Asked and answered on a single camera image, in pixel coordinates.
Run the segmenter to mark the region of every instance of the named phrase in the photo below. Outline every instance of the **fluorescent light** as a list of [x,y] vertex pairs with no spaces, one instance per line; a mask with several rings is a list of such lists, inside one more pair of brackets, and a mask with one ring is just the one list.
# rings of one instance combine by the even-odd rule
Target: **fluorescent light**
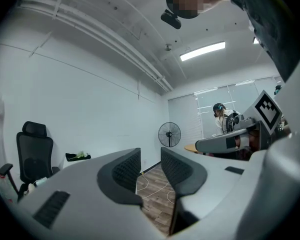
[[213,89],[209,89],[209,90],[203,90],[203,91],[195,92],[195,93],[194,93],[194,95],[205,94],[205,93],[212,92],[212,91],[215,91],[215,90],[218,90],[218,88],[217,88],[217,87],[215,87],[215,88],[213,88]]
[[236,101],[229,101],[229,102],[225,102],[225,103],[222,103],[222,104],[229,104],[229,103],[232,103],[232,102],[236,102]]
[[198,107],[198,110],[200,109],[205,109],[205,108],[211,108],[212,106],[203,106],[203,107]]
[[210,52],[213,52],[213,51],[217,51],[217,50],[220,50],[220,49],[224,49],[225,47],[226,47],[226,42],[224,42],[224,41],[219,42],[219,43],[215,43],[215,44],[212,44],[212,45],[209,45],[209,46],[206,46],[206,47],[202,47],[202,48],[187,52],[185,54],[182,54],[182,55],[180,55],[180,59],[184,62],[184,61],[189,60],[193,57],[196,57],[196,56],[199,56],[199,55],[202,55],[202,54],[206,54],[206,53],[210,53]]
[[235,86],[242,86],[242,85],[252,84],[254,82],[255,82],[255,80],[246,80],[246,81],[243,81],[243,82],[236,83]]

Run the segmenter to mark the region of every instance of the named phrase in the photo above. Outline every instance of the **desk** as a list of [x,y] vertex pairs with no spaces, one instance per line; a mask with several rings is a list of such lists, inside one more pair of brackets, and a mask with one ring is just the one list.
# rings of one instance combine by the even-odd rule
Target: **desk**
[[184,146],[184,149],[187,150],[187,151],[196,153],[196,154],[201,154],[201,155],[203,155],[202,152],[199,152],[199,151],[196,149],[196,145],[195,145],[195,144],[185,145],[185,146]]

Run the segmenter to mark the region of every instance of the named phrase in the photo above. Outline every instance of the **fan grille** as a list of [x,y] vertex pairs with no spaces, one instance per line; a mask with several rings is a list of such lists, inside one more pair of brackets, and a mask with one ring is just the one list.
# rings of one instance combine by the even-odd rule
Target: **fan grille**
[[158,138],[162,145],[174,147],[181,139],[181,130],[174,122],[166,122],[158,131]]

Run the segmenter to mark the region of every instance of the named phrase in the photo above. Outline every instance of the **wooden floor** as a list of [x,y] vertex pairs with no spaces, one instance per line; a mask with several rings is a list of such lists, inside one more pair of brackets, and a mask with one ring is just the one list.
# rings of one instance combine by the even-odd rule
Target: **wooden floor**
[[175,202],[175,192],[170,192],[173,191],[173,188],[170,184],[163,188],[168,183],[168,180],[161,169],[161,164],[146,172],[144,176],[149,181],[147,188],[145,187],[147,186],[148,182],[144,177],[140,176],[137,179],[137,190],[140,190],[137,192],[137,194],[141,198],[145,198],[142,200],[142,211],[157,227],[157,229],[167,236],[174,210],[174,204],[171,202]]

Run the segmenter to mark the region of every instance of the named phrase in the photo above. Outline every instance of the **black office chair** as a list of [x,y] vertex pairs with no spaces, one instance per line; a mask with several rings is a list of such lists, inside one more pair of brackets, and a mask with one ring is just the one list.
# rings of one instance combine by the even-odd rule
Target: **black office chair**
[[8,176],[14,190],[18,194],[18,201],[23,197],[30,183],[51,177],[60,171],[58,167],[51,167],[51,153],[54,141],[47,137],[44,124],[27,121],[22,127],[22,132],[16,135],[16,145],[19,155],[20,179],[24,182],[20,190],[17,189],[10,169],[12,164],[7,163],[0,168],[0,175]]

